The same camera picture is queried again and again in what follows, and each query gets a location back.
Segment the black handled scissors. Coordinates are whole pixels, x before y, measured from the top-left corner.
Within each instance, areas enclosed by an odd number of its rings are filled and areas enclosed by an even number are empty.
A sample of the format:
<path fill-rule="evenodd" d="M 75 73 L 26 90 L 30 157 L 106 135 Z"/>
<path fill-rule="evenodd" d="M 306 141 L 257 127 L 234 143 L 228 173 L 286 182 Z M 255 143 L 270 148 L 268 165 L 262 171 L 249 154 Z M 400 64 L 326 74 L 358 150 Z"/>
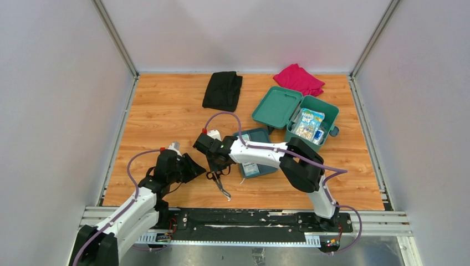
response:
<path fill-rule="evenodd" d="M 231 201 L 230 193 L 228 193 L 224 189 L 223 184 L 221 182 L 221 176 L 222 175 L 223 175 L 222 172 L 207 172 L 206 173 L 206 178 L 208 180 L 212 180 L 216 184 L 217 188 L 226 197 L 227 201 Z"/>

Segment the teal white sachet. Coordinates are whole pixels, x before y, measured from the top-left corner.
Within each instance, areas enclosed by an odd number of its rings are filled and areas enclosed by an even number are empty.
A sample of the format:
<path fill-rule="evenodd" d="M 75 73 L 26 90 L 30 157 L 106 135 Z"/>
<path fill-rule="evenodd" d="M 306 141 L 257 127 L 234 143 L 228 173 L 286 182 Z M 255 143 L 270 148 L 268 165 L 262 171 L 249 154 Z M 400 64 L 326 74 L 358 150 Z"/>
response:
<path fill-rule="evenodd" d="M 243 163 L 243 172 L 245 176 L 253 176 L 260 174 L 259 167 L 256 163 Z"/>

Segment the teal medicine box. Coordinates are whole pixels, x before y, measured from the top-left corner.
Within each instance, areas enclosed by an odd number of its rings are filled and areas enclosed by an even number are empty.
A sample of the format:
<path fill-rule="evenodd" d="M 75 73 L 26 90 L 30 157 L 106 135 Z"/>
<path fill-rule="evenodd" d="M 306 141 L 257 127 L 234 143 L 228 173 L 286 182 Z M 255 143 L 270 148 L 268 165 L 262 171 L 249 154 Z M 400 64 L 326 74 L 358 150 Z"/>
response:
<path fill-rule="evenodd" d="M 320 128 L 325 131 L 325 137 L 320 145 L 316 145 L 291 132 L 294 119 L 301 108 L 325 114 L 325 119 L 320 125 Z M 299 137 L 318 152 L 329 136 L 336 137 L 338 135 L 339 128 L 335 125 L 338 114 L 339 109 L 332 104 L 310 95 L 303 96 L 298 91 L 273 86 L 255 108 L 252 118 L 254 121 L 266 125 L 269 132 L 274 129 L 286 129 L 285 141 L 289 141 L 293 137 Z"/>

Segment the light blue mask packet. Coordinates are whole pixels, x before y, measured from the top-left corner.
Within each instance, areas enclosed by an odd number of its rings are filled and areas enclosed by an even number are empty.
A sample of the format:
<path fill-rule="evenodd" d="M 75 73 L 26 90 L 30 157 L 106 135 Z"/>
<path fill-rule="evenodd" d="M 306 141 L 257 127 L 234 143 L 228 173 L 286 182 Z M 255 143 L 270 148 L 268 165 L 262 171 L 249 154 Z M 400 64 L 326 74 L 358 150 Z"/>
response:
<path fill-rule="evenodd" d="M 291 132 L 299 137 L 313 142 L 315 135 L 324 119 L 325 114 L 323 112 L 301 108 L 294 119 Z"/>

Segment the small white blue bottle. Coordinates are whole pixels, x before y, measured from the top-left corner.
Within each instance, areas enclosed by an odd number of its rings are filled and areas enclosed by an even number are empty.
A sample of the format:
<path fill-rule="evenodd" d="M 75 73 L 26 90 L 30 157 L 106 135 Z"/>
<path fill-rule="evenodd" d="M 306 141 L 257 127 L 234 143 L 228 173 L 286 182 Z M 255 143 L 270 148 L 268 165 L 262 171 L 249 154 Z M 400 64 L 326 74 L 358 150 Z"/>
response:
<path fill-rule="evenodd" d="M 324 137 L 325 137 L 325 131 L 322 128 L 319 128 L 316 131 L 312 142 L 316 145 L 320 145 L 322 143 Z"/>

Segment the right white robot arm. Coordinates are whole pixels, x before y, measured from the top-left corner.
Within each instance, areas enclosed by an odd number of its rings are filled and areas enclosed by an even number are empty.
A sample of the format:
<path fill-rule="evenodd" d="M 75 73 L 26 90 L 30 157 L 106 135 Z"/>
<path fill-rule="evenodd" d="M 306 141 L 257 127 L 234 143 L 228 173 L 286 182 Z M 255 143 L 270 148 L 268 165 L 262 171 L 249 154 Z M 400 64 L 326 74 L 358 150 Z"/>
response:
<path fill-rule="evenodd" d="M 302 139 L 277 144 L 246 141 L 239 136 L 223 140 L 201 133 L 194 148 L 204 154 L 211 172 L 220 175 L 231 165 L 254 163 L 281 170 L 289 183 L 308 195 L 318 227 L 331 231 L 339 223 L 339 207 L 326 184 L 323 158 Z"/>

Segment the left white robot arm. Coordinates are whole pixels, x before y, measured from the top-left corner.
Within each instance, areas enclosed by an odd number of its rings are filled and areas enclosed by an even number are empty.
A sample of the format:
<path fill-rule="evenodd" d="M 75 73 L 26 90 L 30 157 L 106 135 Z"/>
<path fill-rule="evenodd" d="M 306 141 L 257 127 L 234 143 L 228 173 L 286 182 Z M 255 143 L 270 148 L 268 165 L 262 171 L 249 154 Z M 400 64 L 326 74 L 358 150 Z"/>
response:
<path fill-rule="evenodd" d="M 163 198 L 171 185 L 188 183 L 206 169 L 189 154 L 180 153 L 176 142 L 156 153 L 155 166 L 141 181 L 133 180 L 135 190 L 125 203 L 98 224 L 79 229 L 69 265 L 119 265 L 148 229 L 163 229 L 170 223 L 168 202 Z"/>

